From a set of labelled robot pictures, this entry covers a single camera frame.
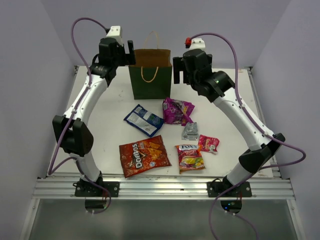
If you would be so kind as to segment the green paper bag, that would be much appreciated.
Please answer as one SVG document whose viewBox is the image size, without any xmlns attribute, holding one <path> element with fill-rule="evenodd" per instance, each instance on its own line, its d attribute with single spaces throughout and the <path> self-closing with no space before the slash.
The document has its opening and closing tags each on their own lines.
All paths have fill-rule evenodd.
<svg viewBox="0 0 320 240">
<path fill-rule="evenodd" d="M 164 100 L 171 95 L 172 72 L 171 51 L 159 48 L 159 36 L 156 48 L 147 48 L 148 38 L 143 48 L 134 51 L 136 63 L 128 67 L 130 82 L 135 100 Z"/>
</svg>

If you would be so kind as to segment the purple snack bag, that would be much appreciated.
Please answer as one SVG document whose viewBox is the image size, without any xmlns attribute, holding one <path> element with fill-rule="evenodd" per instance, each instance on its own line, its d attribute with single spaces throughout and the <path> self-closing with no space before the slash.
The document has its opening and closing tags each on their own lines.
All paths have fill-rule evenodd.
<svg viewBox="0 0 320 240">
<path fill-rule="evenodd" d="M 162 102 L 162 112 L 165 124 L 186 126 L 193 123 L 190 115 L 195 106 L 188 101 L 165 98 Z"/>
</svg>

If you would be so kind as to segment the blue snack bag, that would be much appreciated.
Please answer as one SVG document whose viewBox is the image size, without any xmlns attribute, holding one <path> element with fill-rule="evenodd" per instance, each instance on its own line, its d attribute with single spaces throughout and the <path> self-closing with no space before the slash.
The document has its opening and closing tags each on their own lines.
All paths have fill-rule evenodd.
<svg viewBox="0 0 320 240">
<path fill-rule="evenodd" d="M 163 126 L 164 119 L 138 104 L 124 119 L 129 125 L 152 138 Z"/>
</svg>

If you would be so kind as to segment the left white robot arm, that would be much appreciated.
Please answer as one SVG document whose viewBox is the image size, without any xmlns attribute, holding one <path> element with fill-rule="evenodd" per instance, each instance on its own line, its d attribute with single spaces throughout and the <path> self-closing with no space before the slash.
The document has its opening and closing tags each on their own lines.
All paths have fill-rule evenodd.
<svg viewBox="0 0 320 240">
<path fill-rule="evenodd" d="M 63 115 L 56 115 L 52 120 L 57 141 L 52 157 L 55 159 L 59 149 L 63 149 L 75 161 L 80 178 L 88 182 L 87 192 L 95 197 L 103 193 L 104 184 L 99 181 L 101 171 L 93 158 L 94 137 L 88 122 L 99 98 L 115 78 L 117 68 L 136 63 L 133 41 L 129 40 L 127 46 L 128 51 L 115 37 L 102 38 L 98 53 L 87 67 L 87 76 L 79 94 Z"/>
</svg>

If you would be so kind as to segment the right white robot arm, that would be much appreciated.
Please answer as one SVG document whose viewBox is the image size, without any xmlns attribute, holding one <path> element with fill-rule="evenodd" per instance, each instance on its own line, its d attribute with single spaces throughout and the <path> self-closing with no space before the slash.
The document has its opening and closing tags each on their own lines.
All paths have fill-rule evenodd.
<svg viewBox="0 0 320 240">
<path fill-rule="evenodd" d="M 223 179 L 223 192 L 235 196 L 241 183 L 271 159 L 285 141 L 282 133 L 273 133 L 253 115 L 254 125 L 245 112 L 251 109 L 236 97 L 235 83 L 224 71 L 212 70 L 212 55 L 201 49 L 192 49 L 173 58 L 174 83 L 190 85 L 198 95 L 206 97 L 233 123 L 244 138 L 248 150 L 238 158 L 238 164 Z"/>
</svg>

